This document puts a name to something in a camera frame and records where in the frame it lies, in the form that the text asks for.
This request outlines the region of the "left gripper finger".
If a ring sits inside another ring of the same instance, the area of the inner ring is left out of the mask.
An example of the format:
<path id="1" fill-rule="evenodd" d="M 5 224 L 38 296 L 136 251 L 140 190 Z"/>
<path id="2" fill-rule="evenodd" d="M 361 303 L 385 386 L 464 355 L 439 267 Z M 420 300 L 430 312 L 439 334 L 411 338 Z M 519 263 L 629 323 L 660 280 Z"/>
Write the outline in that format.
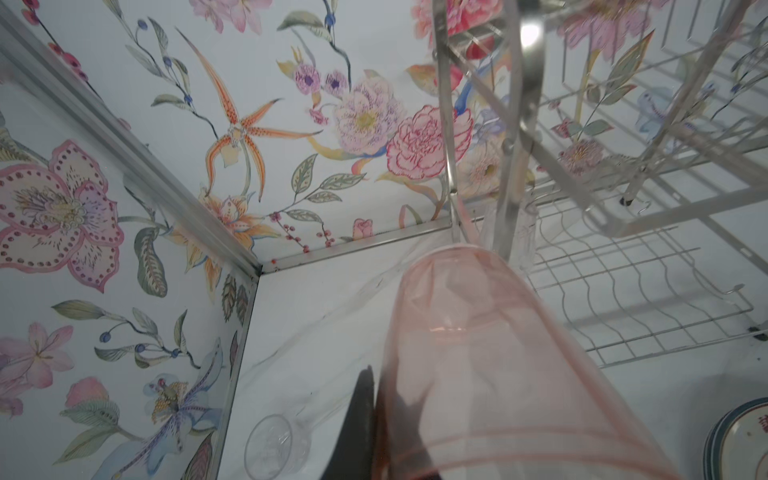
<path id="1" fill-rule="evenodd" d="M 322 480 L 372 478 L 376 436 L 375 379 L 371 366 L 361 370 Z"/>

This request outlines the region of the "clear glass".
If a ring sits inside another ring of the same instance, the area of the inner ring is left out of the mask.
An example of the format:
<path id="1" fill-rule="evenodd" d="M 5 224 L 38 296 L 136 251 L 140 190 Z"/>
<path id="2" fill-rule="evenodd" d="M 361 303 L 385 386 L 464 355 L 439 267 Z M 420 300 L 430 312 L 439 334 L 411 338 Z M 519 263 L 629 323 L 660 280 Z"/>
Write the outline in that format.
<path id="1" fill-rule="evenodd" d="M 513 225 L 502 225 L 502 233 L 512 233 L 511 250 L 506 256 L 508 265 L 518 274 L 527 274 L 534 265 L 536 257 L 536 230 L 538 209 L 529 194 L 525 194 L 517 210 Z M 497 223 L 497 201 L 492 199 L 483 211 L 480 226 L 480 245 L 492 250 Z"/>
<path id="2" fill-rule="evenodd" d="M 268 415 L 256 424 L 246 442 L 246 473 L 255 480 L 285 479 L 301 470 L 310 448 L 307 428 L 284 415 Z"/>

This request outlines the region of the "pink tinted glass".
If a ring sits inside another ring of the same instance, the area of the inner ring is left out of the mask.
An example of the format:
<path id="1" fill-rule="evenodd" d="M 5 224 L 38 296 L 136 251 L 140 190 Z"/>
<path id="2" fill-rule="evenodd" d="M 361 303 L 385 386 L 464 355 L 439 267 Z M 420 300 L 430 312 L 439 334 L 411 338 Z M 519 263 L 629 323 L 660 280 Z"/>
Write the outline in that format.
<path id="1" fill-rule="evenodd" d="M 378 387 L 376 479 L 674 479 L 648 429 L 496 254 L 403 275 Z"/>

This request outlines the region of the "orange patterned plate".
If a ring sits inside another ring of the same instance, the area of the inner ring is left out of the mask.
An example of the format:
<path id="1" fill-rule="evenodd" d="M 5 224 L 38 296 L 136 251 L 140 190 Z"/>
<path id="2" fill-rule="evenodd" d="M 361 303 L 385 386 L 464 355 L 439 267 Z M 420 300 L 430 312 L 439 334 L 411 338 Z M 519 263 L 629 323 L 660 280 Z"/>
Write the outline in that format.
<path id="1" fill-rule="evenodd" d="M 767 398 L 724 415 L 704 444 L 704 479 L 767 479 Z"/>

